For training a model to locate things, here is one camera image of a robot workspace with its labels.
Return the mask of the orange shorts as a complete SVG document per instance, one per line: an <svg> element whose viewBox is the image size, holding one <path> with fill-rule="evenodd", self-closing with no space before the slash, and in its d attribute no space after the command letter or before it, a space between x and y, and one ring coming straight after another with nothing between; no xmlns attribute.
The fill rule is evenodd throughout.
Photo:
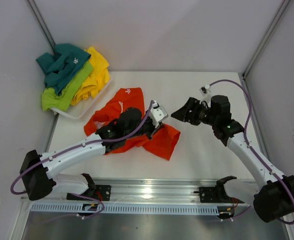
<svg viewBox="0 0 294 240"><path fill-rule="evenodd" d="M102 139L118 139L132 133L142 122L145 114L144 96L141 88L121 88L100 110L97 110L87 124L87 136L98 134ZM121 154L134 147L169 160L179 140L180 132L170 125L160 123L158 128L150 117L130 138L120 142L103 143L106 154Z"/></svg>

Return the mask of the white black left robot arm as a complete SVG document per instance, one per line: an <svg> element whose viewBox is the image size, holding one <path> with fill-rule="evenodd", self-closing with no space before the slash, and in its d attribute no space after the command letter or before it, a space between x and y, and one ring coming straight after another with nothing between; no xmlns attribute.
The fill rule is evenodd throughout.
<svg viewBox="0 0 294 240"><path fill-rule="evenodd" d="M168 114L162 106L143 114L130 107L96 132L71 146L38 154L32 150L20 169L27 196L37 201L52 193L63 193L68 200L90 200L97 191L87 173L63 174L62 171L92 157L102 156L123 147L127 139L146 136L151 139L162 127Z"/></svg>

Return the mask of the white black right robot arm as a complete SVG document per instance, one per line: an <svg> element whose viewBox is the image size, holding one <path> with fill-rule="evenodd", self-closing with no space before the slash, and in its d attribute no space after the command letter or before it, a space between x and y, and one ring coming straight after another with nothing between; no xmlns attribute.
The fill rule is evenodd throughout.
<svg viewBox="0 0 294 240"><path fill-rule="evenodd" d="M193 97L171 117L181 122L212 127L214 136L231 150L249 170L259 186L246 202L261 220L279 220L294 225L294 175L286 176L261 152L255 150L247 138L247 130L232 119L227 96L215 95L210 103Z"/></svg>

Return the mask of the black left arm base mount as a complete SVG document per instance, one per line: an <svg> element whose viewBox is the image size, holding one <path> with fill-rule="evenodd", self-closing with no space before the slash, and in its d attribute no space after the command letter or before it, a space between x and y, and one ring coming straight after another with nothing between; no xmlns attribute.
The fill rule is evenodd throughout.
<svg viewBox="0 0 294 240"><path fill-rule="evenodd" d="M67 200L84 201L89 199L97 199L101 202L110 201L110 185L96 185L92 177L87 173L82 173L81 176L85 178L88 189L84 193L78 195L75 195L74 193L68 193L66 196Z"/></svg>

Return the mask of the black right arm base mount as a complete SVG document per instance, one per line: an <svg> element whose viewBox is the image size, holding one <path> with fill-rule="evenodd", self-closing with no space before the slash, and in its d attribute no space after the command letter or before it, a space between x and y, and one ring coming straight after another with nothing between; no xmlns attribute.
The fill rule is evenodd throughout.
<svg viewBox="0 0 294 240"><path fill-rule="evenodd" d="M235 176L227 176L216 181L215 186L201 186L198 190L193 191L200 198L201 203L233 203L233 198L229 197L225 191L226 182L236 180Z"/></svg>

